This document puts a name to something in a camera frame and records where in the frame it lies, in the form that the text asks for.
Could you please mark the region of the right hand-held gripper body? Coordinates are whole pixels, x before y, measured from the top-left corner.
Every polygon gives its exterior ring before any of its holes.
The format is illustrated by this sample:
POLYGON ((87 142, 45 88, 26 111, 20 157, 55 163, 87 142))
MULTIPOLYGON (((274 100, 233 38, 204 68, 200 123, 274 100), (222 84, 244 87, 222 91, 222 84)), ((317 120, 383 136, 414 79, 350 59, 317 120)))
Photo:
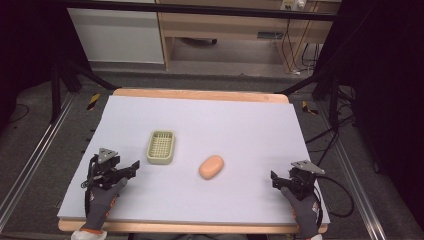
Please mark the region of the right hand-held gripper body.
POLYGON ((293 166, 289 171, 292 181, 291 192, 301 201, 314 193, 316 177, 324 175, 325 171, 308 160, 292 162, 291 165, 293 166))

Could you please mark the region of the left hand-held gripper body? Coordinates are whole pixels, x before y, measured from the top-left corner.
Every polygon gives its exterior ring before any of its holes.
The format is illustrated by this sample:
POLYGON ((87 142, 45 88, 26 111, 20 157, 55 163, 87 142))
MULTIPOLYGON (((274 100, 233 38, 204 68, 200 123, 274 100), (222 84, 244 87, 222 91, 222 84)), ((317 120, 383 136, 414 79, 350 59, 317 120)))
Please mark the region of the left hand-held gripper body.
POLYGON ((120 157, 116 151, 100 148, 99 153, 95 154, 89 162, 87 188, 96 186, 103 190, 109 190, 115 185, 111 175, 116 172, 116 165, 119 162, 120 157))

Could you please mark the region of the person's right hand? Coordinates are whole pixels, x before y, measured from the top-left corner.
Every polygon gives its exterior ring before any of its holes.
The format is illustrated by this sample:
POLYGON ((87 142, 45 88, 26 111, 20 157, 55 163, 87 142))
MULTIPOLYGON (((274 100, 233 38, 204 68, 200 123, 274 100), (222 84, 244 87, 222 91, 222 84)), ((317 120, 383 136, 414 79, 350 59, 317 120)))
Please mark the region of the person's right hand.
POLYGON ((292 206, 301 240, 323 240, 318 232, 317 220, 320 208, 317 199, 314 196, 308 196, 299 201, 287 187, 282 187, 281 193, 292 206))

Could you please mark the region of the person's left hand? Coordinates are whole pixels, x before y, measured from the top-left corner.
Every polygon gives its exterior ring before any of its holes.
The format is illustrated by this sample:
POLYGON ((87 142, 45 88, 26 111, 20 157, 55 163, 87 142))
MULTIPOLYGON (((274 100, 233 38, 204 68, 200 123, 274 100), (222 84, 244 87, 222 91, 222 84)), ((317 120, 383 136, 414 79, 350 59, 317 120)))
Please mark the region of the person's left hand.
POLYGON ((123 178, 109 190, 93 187, 90 192, 89 213, 86 222, 81 227, 82 231, 100 234, 102 226, 114 206, 119 192, 127 185, 128 179, 123 178))

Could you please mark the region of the pale green soap dish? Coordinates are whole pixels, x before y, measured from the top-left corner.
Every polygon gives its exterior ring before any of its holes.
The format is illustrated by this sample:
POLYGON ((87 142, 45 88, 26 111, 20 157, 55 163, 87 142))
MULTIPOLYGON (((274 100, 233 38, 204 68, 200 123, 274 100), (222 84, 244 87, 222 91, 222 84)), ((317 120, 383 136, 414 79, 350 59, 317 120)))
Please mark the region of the pale green soap dish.
POLYGON ((149 163, 167 165, 173 160, 175 134, 172 131, 156 130, 151 133, 146 157, 149 163))

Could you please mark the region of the orange bread roll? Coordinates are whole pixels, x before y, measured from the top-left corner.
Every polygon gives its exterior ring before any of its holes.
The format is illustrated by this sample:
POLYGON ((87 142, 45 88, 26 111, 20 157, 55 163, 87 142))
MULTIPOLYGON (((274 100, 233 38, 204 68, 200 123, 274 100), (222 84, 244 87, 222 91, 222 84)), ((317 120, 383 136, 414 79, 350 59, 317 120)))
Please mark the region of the orange bread roll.
POLYGON ((213 155, 200 165, 198 172, 203 179, 209 180, 218 174, 223 167, 224 160, 218 155, 213 155))

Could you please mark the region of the yellow black tape marker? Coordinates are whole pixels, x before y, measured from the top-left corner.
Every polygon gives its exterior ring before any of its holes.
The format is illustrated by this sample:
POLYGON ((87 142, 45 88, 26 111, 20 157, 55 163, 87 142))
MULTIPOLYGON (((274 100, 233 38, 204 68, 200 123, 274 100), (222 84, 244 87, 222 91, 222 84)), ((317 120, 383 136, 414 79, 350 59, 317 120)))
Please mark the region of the yellow black tape marker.
POLYGON ((100 93, 93 94, 93 96, 91 97, 89 101, 89 104, 87 105, 86 110, 92 110, 94 106, 96 105, 99 97, 100 97, 100 93))
POLYGON ((308 107, 307 101, 302 101, 302 111, 313 114, 313 115, 319 115, 318 110, 311 109, 308 107))

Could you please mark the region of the white cabinet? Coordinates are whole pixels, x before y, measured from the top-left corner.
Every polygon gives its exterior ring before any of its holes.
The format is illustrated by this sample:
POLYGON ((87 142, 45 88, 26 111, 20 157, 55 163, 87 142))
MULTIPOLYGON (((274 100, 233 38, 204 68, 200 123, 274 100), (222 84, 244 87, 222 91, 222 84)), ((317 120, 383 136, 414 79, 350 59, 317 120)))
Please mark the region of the white cabinet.
POLYGON ((155 13, 69 8, 91 62, 163 64, 155 13))

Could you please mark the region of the wooden desk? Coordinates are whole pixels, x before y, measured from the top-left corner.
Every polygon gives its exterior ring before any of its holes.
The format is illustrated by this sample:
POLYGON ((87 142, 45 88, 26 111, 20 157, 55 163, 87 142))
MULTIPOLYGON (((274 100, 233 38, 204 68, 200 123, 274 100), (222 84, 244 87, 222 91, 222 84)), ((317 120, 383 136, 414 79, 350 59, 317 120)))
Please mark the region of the wooden desk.
MULTIPOLYGON (((155 0, 159 4, 198 5, 281 10, 282 0, 155 0)), ((302 11, 335 14, 342 0, 306 0, 302 11)), ((300 68, 298 62, 307 44, 326 41, 332 24, 328 21, 160 13, 164 44, 173 38, 269 40, 277 47, 286 72, 300 68)))

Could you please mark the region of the white power strip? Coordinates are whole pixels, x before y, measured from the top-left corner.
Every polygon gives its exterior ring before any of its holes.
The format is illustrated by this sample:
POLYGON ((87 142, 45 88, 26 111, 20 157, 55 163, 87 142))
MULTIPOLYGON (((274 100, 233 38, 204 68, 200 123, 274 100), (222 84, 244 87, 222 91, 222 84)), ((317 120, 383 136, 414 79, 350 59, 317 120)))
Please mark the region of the white power strip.
POLYGON ((282 0, 281 10, 302 11, 306 5, 306 0, 282 0))

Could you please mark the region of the metal floor rail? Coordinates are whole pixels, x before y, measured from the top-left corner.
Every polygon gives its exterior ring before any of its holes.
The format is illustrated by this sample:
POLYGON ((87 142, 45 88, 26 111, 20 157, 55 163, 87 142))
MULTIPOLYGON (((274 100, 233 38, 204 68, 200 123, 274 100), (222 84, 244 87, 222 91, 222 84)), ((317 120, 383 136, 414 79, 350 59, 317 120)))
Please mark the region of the metal floor rail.
POLYGON ((43 135, 31 151, 31 155, 25 161, 25 165, 19 175, 14 179, 13 185, 7 195, 0 203, 0 233, 4 230, 7 222, 12 216, 23 193, 31 181, 40 162, 48 151, 64 119, 67 117, 70 108, 75 100, 75 93, 67 93, 63 103, 59 104, 58 113, 54 120, 46 127, 43 135))
POLYGON ((357 209, 361 215, 363 223, 367 229, 367 232, 371 240, 387 240, 385 231, 374 211, 374 208, 359 181, 356 172, 350 162, 347 152, 342 144, 342 141, 338 139, 336 141, 336 155, 338 156, 342 171, 347 180, 349 188, 352 192, 352 197, 357 206, 357 209))

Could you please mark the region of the black frame stand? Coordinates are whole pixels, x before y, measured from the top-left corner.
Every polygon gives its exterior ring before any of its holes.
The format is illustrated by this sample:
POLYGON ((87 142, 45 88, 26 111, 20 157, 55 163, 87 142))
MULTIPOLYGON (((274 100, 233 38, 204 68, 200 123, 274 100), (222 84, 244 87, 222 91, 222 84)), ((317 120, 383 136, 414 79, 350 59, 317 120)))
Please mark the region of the black frame stand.
POLYGON ((312 76, 296 83, 295 85, 278 91, 278 94, 290 95, 297 90, 310 85, 313 82, 316 82, 315 89, 313 90, 312 97, 314 100, 323 100, 327 94, 330 94, 330 103, 328 111, 328 121, 330 126, 335 131, 338 131, 338 112, 337 112, 337 100, 338 100, 338 73, 339 70, 335 66, 323 67, 317 73, 314 73, 312 76))
POLYGON ((61 90, 60 82, 63 82, 69 92, 79 92, 82 89, 79 75, 83 75, 89 80, 97 83, 107 90, 117 90, 119 86, 113 85, 106 80, 95 75, 75 62, 65 59, 57 60, 51 65, 51 96, 52 96, 52 114, 51 123, 54 123, 61 113, 61 90))

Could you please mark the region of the black frame crossbar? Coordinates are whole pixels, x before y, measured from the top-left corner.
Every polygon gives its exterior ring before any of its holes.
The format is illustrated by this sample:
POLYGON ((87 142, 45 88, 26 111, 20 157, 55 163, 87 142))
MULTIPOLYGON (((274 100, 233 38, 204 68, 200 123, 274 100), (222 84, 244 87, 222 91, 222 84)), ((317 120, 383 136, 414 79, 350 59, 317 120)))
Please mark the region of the black frame crossbar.
POLYGON ((339 15, 329 13, 293 12, 283 10, 254 10, 251 8, 218 7, 218 6, 198 6, 198 5, 178 5, 178 4, 156 4, 156 3, 135 3, 116 2, 98 0, 57 0, 57 4, 62 4, 69 8, 95 9, 95 10, 119 10, 138 11, 156 13, 175 14, 197 14, 197 15, 217 15, 217 16, 237 16, 256 17, 273 19, 296 19, 314 21, 338 21, 339 15))

